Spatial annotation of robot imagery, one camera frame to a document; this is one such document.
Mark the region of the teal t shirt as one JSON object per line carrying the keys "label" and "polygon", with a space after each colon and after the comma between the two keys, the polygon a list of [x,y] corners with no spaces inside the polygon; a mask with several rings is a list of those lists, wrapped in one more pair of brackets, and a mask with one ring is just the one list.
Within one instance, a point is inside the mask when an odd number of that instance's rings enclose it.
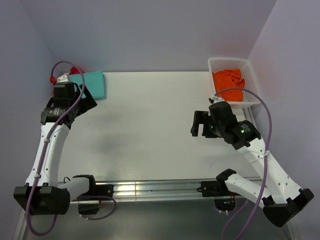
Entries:
{"label": "teal t shirt", "polygon": [[85,86],[95,100],[106,98],[105,75],[102,71],[87,72],[83,74]]}

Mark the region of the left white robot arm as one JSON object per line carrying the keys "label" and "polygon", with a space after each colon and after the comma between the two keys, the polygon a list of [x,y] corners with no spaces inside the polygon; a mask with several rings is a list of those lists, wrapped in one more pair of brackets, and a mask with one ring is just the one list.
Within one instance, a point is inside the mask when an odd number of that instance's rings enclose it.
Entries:
{"label": "left white robot arm", "polygon": [[91,174],[80,174],[59,185],[58,171],[66,138],[75,119],[97,106],[84,84],[54,85],[54,96],[40,115],[41,134],[36,158],[24,186],[13,197],[30,215],[64,215],[70,202],[96,190]]}

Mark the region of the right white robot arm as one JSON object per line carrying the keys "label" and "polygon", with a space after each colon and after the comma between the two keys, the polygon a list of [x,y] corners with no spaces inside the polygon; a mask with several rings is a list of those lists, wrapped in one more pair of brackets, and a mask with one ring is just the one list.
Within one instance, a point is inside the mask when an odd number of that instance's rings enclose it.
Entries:
{"label": "right white robot arm", "polygon": [[232,145],[263,182],[258,185],[228,168],[216,177],[217,191],[236,193],[258,203],[276,227],[284,226],[314,198],[310,189],[299,186],[280,166],[267,150],[257,128],[248,120],[237,120],[229,103],[220,101],[210,105],[207,111],[196,110],[190,130],[193,137],[198,136],[200,125],[203,126],[203,137],[222,138]]}

